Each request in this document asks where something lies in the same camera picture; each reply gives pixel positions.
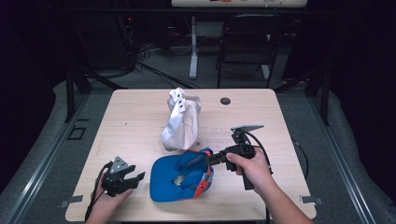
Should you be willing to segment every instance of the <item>black metal frame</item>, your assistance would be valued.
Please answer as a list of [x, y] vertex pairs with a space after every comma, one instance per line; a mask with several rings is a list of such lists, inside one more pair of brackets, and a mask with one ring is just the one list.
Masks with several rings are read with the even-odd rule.
[[[341, 20], [345, 17], [346, 13], [342, 12], [331, 12], [331, 11], [306, 11], [304, 8], [296, 9], [296, 8], [284, 8], [284, 7], [168, 7], [168, 8], [67, 8], [67, 7], [49, 7], [45, 9], [49, 14], [55, 13], [56, 15], [64, 14], [107, 14], [107, 15], [139, 15], [139, 16], [152, 16], [152, 15], [164, 15], [164, 16], [232, 16], [240, 13], [268, 13], [268, 14], [278, 14], [287, 18], [302, 20], [302, 19], [311, 19], [311, 20]], [[328, 125], [327, 121], [327, 104], [328, 104], [328, 95], [329, 95], [329, 79], [330, 67], [318, 67], [314, 69], [315, 71], [320, 71], [320, 74], [316, 74], [315, 77], [323, 77], [322, 81], [317, 82], [316, 86], [311, 89], [308, 93], [309, 96], [315, 93], [315, 90], [323, 85], [322, 95], [321, 95], [321, 111], [320, 114], [322, 116], [323, 121]], [[289, 87], [297, 84], [300, 80], [313, 76], [314, 73], [302, 74], [301, 76], [295, 78], [292, 82], [276, 89], [276, 92], [282, 92]], [[100, 75], [90, 72], [90, 76], [93, 78], [97, 78], [99, 81], [103, 82], [113, 90], [122, 89], [122, 87], [105, 80], [105, 78]], [[69, 76], [68, 81], [73, 81], [73, 78], [76, 76]], [[86, 86], [85, 81], [79, 81], [82, 83], [82, 86], [86, 87], [85, 92], [90, 92], [90, 87]], [[68, 121], [74, 113], [74, 93], [71, 90], [68, 91]]]
[[[245, 18], [257, 18], [260, 21], [255, 21], [254, 23], [264, 23], [265, 24], [271, 24], [273, 22], [276, 22], [277, 26], [276, 28], [274, 27], [268, 27], [266, 31], [261, 30], [258, 33], [252, 33], [251, 30], [249, 31], [241, 31], [240, 29], [235, 32], [235, 30], [228, 31], [230, 26], [233, 25], [233, 22], [238, 22], [239, 20], [244, 20]], [[236, 16], [231, 17], [228, 19], [226, 22], [224, 22], [222, 29], [221, 29], [221, 36], [220, 36], [220, 47], [219, 47], [219, 56], [218, 56], [218, 61], [216, 64], [216, 68], [219, 70], [218, 71], [218, 89], [220, 88], [220, 81], [221, 81], [221, 67], [223, 63], [230, 63], [230, 64], [257, 64], [259, 67], [260, 65], [268, 65], [269, 66], [269, 75], [268, 79], [266, 80], [266, 85], [265, 88], [269, 88], [270, 82], [271, 82], [271, 77], [273, 74], [274, 70], [274, 64], [276, 61], [276, 56], [277, 52], [279, 49], [279, 44], [281, 43], [286, 31], [288, 30], [289, 27], [289, 22], [283, 17], [278, 14], [256, 14], [256, 13], [242, 13], [238, 14]], [[226, 60], [224, 56], [226, 55], [225, 53], [225, 39], [228, 38], [229, 36], [233, 35], [243, 35], [243, 36], [251, 36], [255, 37], [255, 39], [267, 39], [267, 35], [271, 35], [270, 38], [268, 38], [267, 45], [270, 47], [268, 51], [270, 51], [271, 54], [271, 60], [263, 60], [261, 59], [260, 61], [252, 61], [249, 59], [246, 60], [235, 60], [232, 62], [232, 60]]]

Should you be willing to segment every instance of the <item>blue cap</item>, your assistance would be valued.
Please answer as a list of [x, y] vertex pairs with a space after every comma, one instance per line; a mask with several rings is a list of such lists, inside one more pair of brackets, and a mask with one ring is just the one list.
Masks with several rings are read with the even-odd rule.
[[151, 169], [150, 197], [155, 202], [192, 199], [210, 188], [213, 168], [205, 162], [213, 155], [210, 148], [185, 151], [182, 155], [161, 157]]

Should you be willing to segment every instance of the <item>hand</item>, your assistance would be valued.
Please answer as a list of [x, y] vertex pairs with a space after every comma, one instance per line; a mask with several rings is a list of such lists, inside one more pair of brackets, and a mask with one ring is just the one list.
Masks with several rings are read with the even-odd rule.
[[122, 194], [115, 197], [111, 197], [105, 193], [101, 195], [104, 191], [102, 188], [102, 179], [104, 174], [105, 173], [100, 177], [98, 189], [96, 191], [96, 195], [94, 195], [95, 199], [98, 197], [99, 199], [93, 205], [90, 217], [86, 223], [106, 223], [116, 211], [117, 207], [132, 194], [132, 189], [127, 189]]
[[262, 151], [255, 147], [256, 155], [248, 160], [233, 153], [227, 153], [227, 160], [237, 164], [236, 173], [241, 175], [241, 167], [244, 168], [247, 179], [254, 186], [271, 212], [275, 223], [313, 223], [289, 198], [288, 195], [277, 185], [272, 178], [268, 163]]
[[256, 155], [252, 159], [246, 159], [233, 153], [227, 153], [226, 157], [232, 163], [237, 165], [236, 173], [242, 174], [241, 168], [244, 169], [247, 179], [254, 186], [256, 193], [261, 194], [266, 185], [273, 183], [268, 163], [264, 154], [259, 147], [255, 147]]

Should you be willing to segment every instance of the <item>crumpled white bag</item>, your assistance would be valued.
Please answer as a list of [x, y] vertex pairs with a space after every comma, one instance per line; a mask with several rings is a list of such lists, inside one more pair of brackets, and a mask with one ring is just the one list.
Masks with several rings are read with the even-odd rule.
[[171, 115], [161, 132], [163, 147], [168, 151], [191, 148], [198, 139], [201, 100], [188, 95], [181, 88], [169, 92], [168, 107]]

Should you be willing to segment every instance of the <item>black cable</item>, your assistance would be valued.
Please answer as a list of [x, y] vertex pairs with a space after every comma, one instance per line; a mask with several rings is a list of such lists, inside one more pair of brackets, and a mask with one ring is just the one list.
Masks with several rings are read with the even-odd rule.
[[93, 206], [95, 205], [96, 201], [99, 199], [100, 196], [102, 196], [102, 194], [106, 191], [103, 190], [103, 192], [96, 198], [96, 191], [98, 190], [98, 186], [99, 186], [99, 182], [100, 182], [100, 178], [102, 177], [102, 173], [103, 171], [107, 168], [111, 167], [112, 162], [107, 163], [106, 165], [103, 166], [102, 170], [99, 172], [99, 176], [96, 178], [95, 180], [95, 187], [93, 188], [93, 192], [92, 192], [92, 196], [91, 196], [91, 202], [90, 205], [87, 208], [87, 211], [85, 212], [85, 221], [88, 220], [88, 218], [90, 217], [91, 211]]
[[[71, 20], [70, 17], [67, 17], [67, 22], [69, 23], [70, 27], [72, 28], [73, 32], [75, 33], [76, 37], [78, 38], [79, 42], [81, 43], [85, 53], [87, 55], [90, 55], [97, 63], [103, 64], [103, 62], [101, 60], [99, 60], [98, 58], [96, 58], [95, 54], [91, 51], [91, 48], [84, 41], [84, 39], [82, 38], [82, 36], [78, 32], [78, 29], [77, 29], [76, 25], [73, 23], [73, 21]], [[110, 79], [110, 78], [115, 78], [115, 77], [123, 77], [123, 76], [128, 75], [132, 71], [134, 71], [134, 60], [132, 60], [131, 58], [132, 58], [132, 56], [130, 55], [130, 57], [128, 59], [128, 61], [129, 61], [128, 64], [129, 65], [123, 71], [120, 71], [117, 74], [109, 75], [106, 78]]]
[[301, 152], [304, 155], [305, 158], [305, 175], [304, 178], [307, 179], [308, 178], [308, 172], [309, 172], [309, 161], [308, 161], [308, 157], [305, 154], [305, 151], [303, 150], [303, 148], [300, 146], [300, 144], [298, 144], [298, 142], [296, 140], [294, 140], [293, 138], [291, 138], [291, 140], [294, 142], [294, 144], [297, 146], [297, 148], [299, 148], [301, 150]]
[[170, 83], [168, 80], [166, 80], [164, 77], [162, 77], [162, 76], [158, 76], [160, 79], [162, 79], [164, 82], [166, 82], [166, 83], [168, 83], [169, 84], [169, 86], [171, 86], [173, 89], [175, 89], [176, 88], [176, 86], [174, 86], [174, 85], [172, 85], [172, 83]]
[[[259, 144], [259, 147], [262, 149], [262, 153], [264, 154], [265, 159], [267, 160], [268, 168], [270, 169], [270, 173], [272, 175], [274, 172], [272, 172], [270, 160], [268, 159], [267, 152], [265, 151], [264, 147], [262, 146], [262, 143], [252, 133], [245, 132], [245, 134], [249, 135], [251, 138], [254, 139], [254, 141], [256, 141], [257, 144]], [[265, 218], [266, 218], [266, 223], [271, 224], [270, 210], [268, 210], [267, 205], [265, 205]]]
[[101, 74], [101, 77], [105, 77], [107, 79], [112, 79], [116, 77], [125, 77], [126, 75], [132, 73], [133, 71], [134, 71], [134, 67], [128, 67], [114, 74], [110, 74], [110, 75]]
[[148, 65], [146, 65], [146, 64], [143, 64], [143, 63], [141, 63], [141, 62], [136, 62], [136, 63], [138, 63], [138, 64], [139, 64], [140, 66], [142, 66], [144, 69], [147, 69], [148, 71], [150, 71], [150, 72], [152, 72], [152, 73], [154, 73], [154, 74], [156, 74], [156, 75], [158, 75], [158, 76], [160, 76], [160, 77], [166, 77], [166, 78], [168, 78], [168, 79], [170, 79], [170, 80], [172, 80], [172, 81], [175, 81], [176, 83], [178, 83], [178, 84], [180, 84], [180, 85], [182, 85], [182, 86], [185, 86], [185, 87], [190, 88], [190, 89], [195, 89], [195, 88], [201, 89], [199, 86], [197, 86], [197, 85], [195, 85], [195, 84], [193, 84], [193, 83], [186, 82], [186, 81], [183, 81], [183, 80], [181, 80], [181, 79], [178, 79], [178, 78], [175, 78], [175, 77], [171, 77], [171, 76], [169, 76], [169, 75], [166, 75], [164, 72], [159, 71], [159, 70], [157, 70], [157, 69], [155, 69], [155, 68], [153, 68], [153, 67], [150, 67], [150, 66], [148, 66]]
[[150, 45], [142, 47], [136, 54], [136, 61], [143, 62], [145, 59], [149, 58], [151, 56], [151, 48], [152, 46]]
[[250, 137], [252, 137], [252, 138], [254, 139], [254, 141], [256, 141], [256, 143], [259, 144], [259, 147], [262, 149], [262, 153], [264, 154], [265, 159], [267, 160], [268, 168], [270, 169], [270, 172], [271, 172], [271, 175], [272, 175], [274, 172], [272, 172], [270, 160], [268, 159], [267, 152], [265, 151], [264, 147], [262, 146], [262, 143], [261, 143], [261, 142], [259, 141], [259, 139], [257, 139], [256, 136], [254, 136], [252, 133], [246, 132], [245, 134], [247, 134], [247, 135], [249, 135]]

